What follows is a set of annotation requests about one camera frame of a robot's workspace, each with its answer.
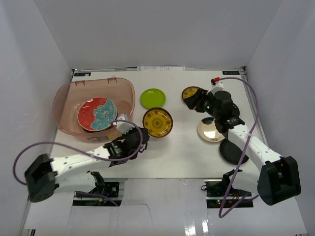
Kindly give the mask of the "yellow patterned plate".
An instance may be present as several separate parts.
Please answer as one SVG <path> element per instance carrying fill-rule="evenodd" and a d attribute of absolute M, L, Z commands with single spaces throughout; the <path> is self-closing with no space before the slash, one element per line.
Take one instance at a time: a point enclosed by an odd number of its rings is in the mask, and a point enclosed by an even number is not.
<path fill-rule="evenodd" d="M 155 138 L 162 138 L 171 132 L 173 118 L 163 108 L 151 108 L 144 113 L 142 124 L 148 130 L 149 135 Z"/>
<path fill-rule="evenodd" d="M 200 92 L 203 91 L 200 87 L 187 87 L 182 92 L 182 100 L 189 107 L 198 102 Z"/>

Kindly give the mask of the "cream and black plate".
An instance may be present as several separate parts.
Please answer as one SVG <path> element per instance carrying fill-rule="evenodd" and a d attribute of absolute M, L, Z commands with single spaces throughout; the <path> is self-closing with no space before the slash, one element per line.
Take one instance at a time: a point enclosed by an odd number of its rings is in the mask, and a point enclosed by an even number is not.
<path fill-rule="evenodd" d="M 205 141 L 217 143 L 224 140 L 224 135 L 216 129 L 215 120 L 212 117 L 203 118 L 197 126 L 197 131 Z"/>

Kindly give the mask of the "lime green plate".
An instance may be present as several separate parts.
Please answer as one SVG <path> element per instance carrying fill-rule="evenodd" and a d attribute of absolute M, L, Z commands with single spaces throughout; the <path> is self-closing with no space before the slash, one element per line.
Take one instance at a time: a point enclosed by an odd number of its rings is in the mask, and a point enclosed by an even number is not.
<path fill-rule="evenodd" d="M 146 109 L 161 108 L 166 103 L 166 95 L 157 88 L 149 88 L 141 93 L 140 103 Z"/>

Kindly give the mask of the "red plate with teal flower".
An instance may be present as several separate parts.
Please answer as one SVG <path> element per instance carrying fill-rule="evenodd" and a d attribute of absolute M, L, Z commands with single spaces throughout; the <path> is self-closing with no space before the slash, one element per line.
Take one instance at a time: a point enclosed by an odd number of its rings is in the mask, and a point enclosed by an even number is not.
<path fill-rule="evenodd" d="M 95 97 L 87 100 L 79 109 L 77 120 L 85 128 L 99 129 L 112 125 L 117 117 L 115 103 L 106 97 Z"/>

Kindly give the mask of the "blue-green glazed plate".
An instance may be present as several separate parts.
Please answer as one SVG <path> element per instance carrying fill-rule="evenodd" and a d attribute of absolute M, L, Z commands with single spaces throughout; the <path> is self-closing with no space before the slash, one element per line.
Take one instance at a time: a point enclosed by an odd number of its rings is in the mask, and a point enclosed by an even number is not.
<path fill-rule="evenodd" d="M 116 132 L 117 129 L 114 125 L 109 125 L 105 128 L 101 128 L 99 126 L 99 129 L 93 129 L 93 128 L 85 128 L 85 127 L 82 127 L 80 124 L 77 124 L 76 125 L 76 131 L 77 132 L 85 132 L 85 133 L 113 133 L 113 132 Z"/>

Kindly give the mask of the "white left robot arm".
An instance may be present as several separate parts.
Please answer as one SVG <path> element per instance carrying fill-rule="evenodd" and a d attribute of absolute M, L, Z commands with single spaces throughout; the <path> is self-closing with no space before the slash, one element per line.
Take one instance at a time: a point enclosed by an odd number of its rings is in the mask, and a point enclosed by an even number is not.
<path fill-rule="evenodd" d="M 24 173 L 32 203 L 42 202 L 54 193 L 79 191 L 99 196 L 105 182 L 97 169 L 110 168 L 135 159 L 149 141 L 146 128 L 133 128 L 126 134 L 89 151 L 65 157 L 38 156 Z"/>

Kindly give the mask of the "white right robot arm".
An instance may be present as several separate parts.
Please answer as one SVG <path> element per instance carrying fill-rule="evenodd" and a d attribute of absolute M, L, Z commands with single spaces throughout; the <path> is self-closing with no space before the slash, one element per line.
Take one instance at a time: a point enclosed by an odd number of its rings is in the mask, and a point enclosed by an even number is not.
<path fill-rule="evenodd" d="M 240 169 L 225 173 L 222 189 L 226 195 L 234 196 L 239 190 L 252 192 L 269 206 L 300 195 L 297 161 L 292 156 L 281 156 L 250 134 L 245 122 L 235 111 L 229 92 L 221 90 L 211 93 L 200 88 L 194 95 L 185 98 L 184 103 L 191 110 L 211 115 L 216 129 L 226 140 L 244 150 L 259 170 L 257 176 Z"/>

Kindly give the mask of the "pink translucent plastic bin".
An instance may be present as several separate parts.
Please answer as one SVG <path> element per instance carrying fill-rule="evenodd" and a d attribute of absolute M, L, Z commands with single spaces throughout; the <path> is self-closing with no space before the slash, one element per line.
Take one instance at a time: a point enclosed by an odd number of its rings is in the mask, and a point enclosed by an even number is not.
<path fill-rule="evenodd" d="M 135 91 L 129 80 L 119 77 L 80 80 L 63 85 L 55 95 L 52 114 L 58 129 L 85 143 L 107 142 L 121 136 L 121 132 L 115 127 L 93 132 L 79 124 L 79 109 L 86 101 L 95 97 L 109 98 L 115 103 L 118 116 L 125 114 L 132 120 Z"/>

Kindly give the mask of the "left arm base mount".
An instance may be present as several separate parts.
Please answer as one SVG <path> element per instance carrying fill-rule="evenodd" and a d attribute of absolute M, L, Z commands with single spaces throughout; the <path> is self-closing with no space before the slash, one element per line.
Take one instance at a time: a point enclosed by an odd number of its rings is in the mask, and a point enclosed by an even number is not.
<path fill-rule="evenodd" d="M 124 181 L 106 181 L 102 195 L 111 199 L 112 202 L 103 197 L 75 192 L 72 205 L 74 207 L 119 207 L 123 200 L 124 189 Z"/>

